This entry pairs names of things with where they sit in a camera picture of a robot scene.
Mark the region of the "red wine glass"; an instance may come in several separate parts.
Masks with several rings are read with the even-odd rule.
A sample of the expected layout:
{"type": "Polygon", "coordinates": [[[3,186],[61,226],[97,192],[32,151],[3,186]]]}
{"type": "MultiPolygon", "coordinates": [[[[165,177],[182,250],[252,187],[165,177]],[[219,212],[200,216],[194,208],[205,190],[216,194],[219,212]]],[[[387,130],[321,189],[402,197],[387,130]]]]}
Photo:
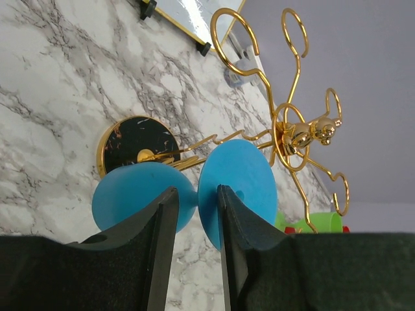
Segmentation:
{"type": "MultiPolygon", "coordinates": [[[[308,227],[302,228],[302,227],[289,227],[289,226],[286,226],[283,229],[283,232],[286,233],[286,234],[299,234],[299,233],[313,234],[314,233],[314,231],[312,229],[308,228],[308,227]]],[[[343,225],[343,226],[340,226],[340,227],[337,227],[337,228],[331,228],[330,230],[328,230],[328,229],[318,229],[317,233],[350,233],[350,229],[349,229],[348,226],[343,225]]]]}

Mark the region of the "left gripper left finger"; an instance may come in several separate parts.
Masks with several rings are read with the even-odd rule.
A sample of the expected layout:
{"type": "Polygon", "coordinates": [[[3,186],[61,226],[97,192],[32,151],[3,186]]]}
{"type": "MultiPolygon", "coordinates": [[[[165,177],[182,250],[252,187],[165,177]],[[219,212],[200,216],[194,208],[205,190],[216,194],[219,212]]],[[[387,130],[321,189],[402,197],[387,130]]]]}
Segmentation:
{"type": "Polygon", "coordinates": [[[179,197],[145,208],[78,243],[1,237],[2,310],[163,310],[179,197]]]}

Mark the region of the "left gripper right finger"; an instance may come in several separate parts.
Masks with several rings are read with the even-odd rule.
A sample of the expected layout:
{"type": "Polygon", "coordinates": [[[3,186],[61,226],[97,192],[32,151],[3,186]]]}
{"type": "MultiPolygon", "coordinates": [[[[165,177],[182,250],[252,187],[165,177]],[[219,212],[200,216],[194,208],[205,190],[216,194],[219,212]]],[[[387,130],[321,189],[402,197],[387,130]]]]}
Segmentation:
{"type": "Polygon", "coordinates": [[[217,189],[226,310],[413,310],[412,233],[288,235],[217,189]]]}

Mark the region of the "blue wine glass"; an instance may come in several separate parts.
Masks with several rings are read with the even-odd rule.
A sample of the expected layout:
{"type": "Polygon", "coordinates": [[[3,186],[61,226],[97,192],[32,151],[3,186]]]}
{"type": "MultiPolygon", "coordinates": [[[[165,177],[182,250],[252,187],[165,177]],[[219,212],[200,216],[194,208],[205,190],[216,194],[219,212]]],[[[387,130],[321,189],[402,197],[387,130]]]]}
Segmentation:
{"type": "Polygon", "coordinates": [[[229,186],[247,208],[274,224],[278,213],[274,174],[263,153],[242,139],[222,143],[210,153],[196,187],[167,164],[144,162],[116,168],[95,189],[93,219],[100,230],[109,229],[142,210],[168,187],[175,187],[179,195],[176,230],[181,231],[198,212],[205,234],[219,248],[219,185],[229,186]]]}

